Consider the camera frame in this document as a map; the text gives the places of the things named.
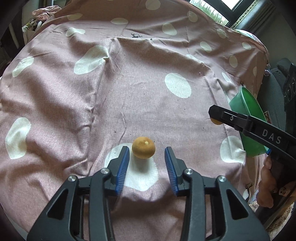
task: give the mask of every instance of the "silver bolt head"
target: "silver bolt head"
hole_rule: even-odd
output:
[[[223,183],[223,182],[226,181],[226,177],[225,176],[219,176],[218,180]]]
[[[187,174],[187,175],[191,175],[193,173],[193,170],[191,168],[187,168],[184,170],[184,172]]]
[[[68,177],[68,181],[69,181],[69,182],[74,182],[74,181],[76,180],[76,178],[77,178],[77,177],[76,177],[76,176],[73,176],[73,175],[72,175],[72,176],[69,176],[69,177]]]
[[[101,169],[101,173],[103,173],[103,174],[107,174],[107,173],[109,173],[109,169],[108,168],[102,168]]]

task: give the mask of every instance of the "white dot pattern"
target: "white dot pattern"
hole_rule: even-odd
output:
[[[84,29],[79,29],[79,28],[69,28],[66,32],[66,36],[69,37],[71,36],[72,34],[75,34],[75,33],[78,33],[78,34],[85,34],[85,30]]]
[[[236,136],[226,137],[220,147],[220,156],[226,163],[241,163],[246,160],[246,152],[240,138]]]
[[[223,29],[217,29],[217,34],[219,35],[220,38],[225,39],[226,38],[226,33]]]
[[[111,20],[111,23],[123,25],[123,24],[128,24],[128,20],[126,20],[125,18],[114,18]]]
[[[171,23],[163,24],[163,32],[168,35],[176,35],[177,31],[175,30],[174,26]]]
[[[200,61],[200,60],[198,60],[197,58],[195,58],[193,55],[191,55],[191,54],[187,54],[186,55],[188,58],[191,58],[191,59],[194,59],[194,60],[196,60],[197,62],[199,62],[199,63],[203,63],[202,61]]]
[[[5,147],[10,159],[18,159],[26,154],[26,137],[30,129],[31,123],[25,117],[18,118],[12,124],[5,138]]]
[[[77,19],[81,18],[82,16],[83,16],[83,14],[78,12],[78,13],[67,15],[67,18],[70,21],[74,21],[74,20],[77,20]]]
[[[253,68],[253,75],[254,75],[254,76],[257,75],[257,66]]]
[[[123,143],[114,147],[106,156],[104,167],[117,158],[123,146],[130,149],[130,160],[126,171],[124,185],[138,191],[147,191],[158,180],[158,170],[153,157],[139,159],[132,153],[132,143]]]
[[[206,42],[200,42],[200,46],[204,49],[204,51],[210,53],[212,52],[211,46]]]
[[[244,49],[246,49],[246,50],[251,50],[251,49],[252,49],[251,45],[250,45],[249,43],[247,43],[247,42],[243,42],[243,43],[242,43],[242,46],[243,46]]]
[[[180,98],[188,98],[191,96],[191,87],[188,81],[181,75],[170,73],[165,77],[167,88]]]
[[[23,58],[12,71],[12,76],[17,77],[25,68],[29,67],[31,64],[34,63],[34,57],[29,56]]]
[[[228,83],[232,83],[233,84],[233,82],[232,82],[232,80],[225,74],[225,73],[222,73],[222,76],[223,76],[223,78],[228,82]]]
[[[74,73],[87,74],[105,63],[105,59],[108,58],[108,49],[105,46],[96,45],[90,48],[86,54],[75,63]]]
[[[145,5],[148,10],[157,10],[160,8],[160,1],[159,0],[147,0]]]
[[[189,12],[187,13],[187,17],[188,17],[189,21],[190,21],[190,22],[193,22],[193,23],[197,22],[197,20],[198,20],[198,17],[197,17],[197,15],[196,15],[196,13],[194,13],[194,12],[192,12],[192,11],[189,11]]]
[[[237,67],[237,65],[238,65],[237,58],[234,55],[230,56],[230,58],[229,58],[229,64],[233,68],[236,68]]]

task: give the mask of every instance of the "finger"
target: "finger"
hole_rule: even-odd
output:
[[[284,197],[288,196],[290,191],[292,190],[292,188],[295,186],[295,183],[296,183],[296,181],[289,182],[288,184],[286,184],[284,187],[282,187],[279,190],[279,195],[284,196]],[[296,190],[293,191],[291,196],[296,196]]]
[[[274,200],[271,196],[271,193],[264,188],[260,188],[256,195],[258,205],[262,207],[272,208],[274,205]]]
[[[272,176],[270,170],[264,166],[261,169],[261,185],[264,185],[268,191],[272,191],[276,188],[276,180]]]
[[[272,159],[270,156],[266,157],[264,162],[263,162],[264,166],[267,168],[267,169],[271,169],[272,167]]]

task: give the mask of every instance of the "small orange fruit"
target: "small orange fruit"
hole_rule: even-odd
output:
[[[215,125],[221,125],[222,124],[222,122],[220,122],[220,121],[218,121],[218,120],[215,120],[215,119],[213,119],[213,118],[210,118],[211,119],[211,121],[215,124]]]
[[[138,137],[131,147],[133,154],[140,159],[148,159],[155,153],[154,142],[148,137]]]

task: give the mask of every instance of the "green bowl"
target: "green bowl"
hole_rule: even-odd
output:
[[[245,88],[242,87],[237,95],[229,102],[232,111],[244,115],[252,115],[260,120],[266,122],[263,111],[253,95]],[[253,157],[265,153],[268,148],[254,141],[250,137],[240,133],[242,145],[247,153],[247,156]]]

